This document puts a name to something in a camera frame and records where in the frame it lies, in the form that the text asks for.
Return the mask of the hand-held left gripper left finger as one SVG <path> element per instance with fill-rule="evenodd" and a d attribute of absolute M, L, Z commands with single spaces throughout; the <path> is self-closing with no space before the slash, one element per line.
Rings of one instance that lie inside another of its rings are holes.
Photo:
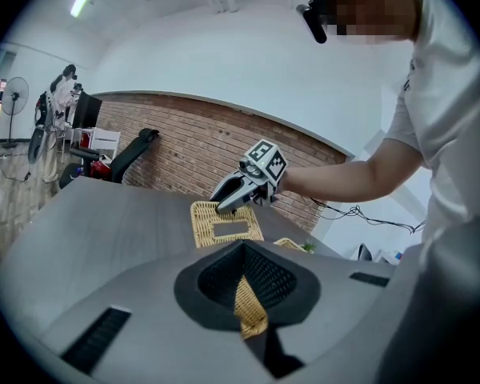
<path fill-rule="evenodd" d="M 38 290 L 38 335 L 68 383 L 271 383 L 234 313 L 249 242 Z"/>

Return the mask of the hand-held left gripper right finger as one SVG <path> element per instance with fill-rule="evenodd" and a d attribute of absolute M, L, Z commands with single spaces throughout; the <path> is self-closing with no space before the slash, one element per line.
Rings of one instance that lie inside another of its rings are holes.
<path fill-rule="evenodd" d="M 246 340 L 248 383 L 376 383 L 395 331 L 396 266 L 243 243 L 267 328 Z"/>

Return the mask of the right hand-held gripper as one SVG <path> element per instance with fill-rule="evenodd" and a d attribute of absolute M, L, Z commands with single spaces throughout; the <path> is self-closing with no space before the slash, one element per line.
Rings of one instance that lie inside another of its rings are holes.
<path fill-rule="evenodd" d="M 245 152 L 238 164 L 239 171 L 220 181 L 210 201 L 218 203 L 218 214 L 233 213 L 250 200 L 256 205 L 268 206 L 277 200 L 275 195 L 287 165 L 279 146 L 262 139 Z"/>

